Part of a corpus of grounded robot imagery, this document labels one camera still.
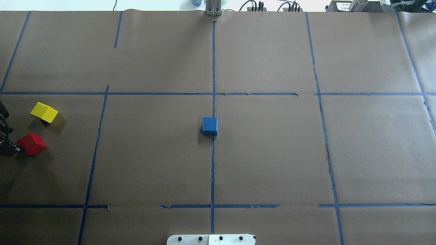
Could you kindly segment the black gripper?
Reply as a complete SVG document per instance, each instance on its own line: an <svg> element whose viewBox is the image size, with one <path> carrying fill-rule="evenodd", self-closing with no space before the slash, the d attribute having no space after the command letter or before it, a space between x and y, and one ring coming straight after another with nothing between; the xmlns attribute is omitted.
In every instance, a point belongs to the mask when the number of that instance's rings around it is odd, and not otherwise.
<svg viewBox="0 0 436 245"><path fill-rule="evenodd" d="M1 131L1 144L0 155L4 157L13 157L15 154L21 152L20 147L14 145L10 140L10 133L13 129L9 126L7 119L10 114L5 105L0 102L0 131Z"/></svg>

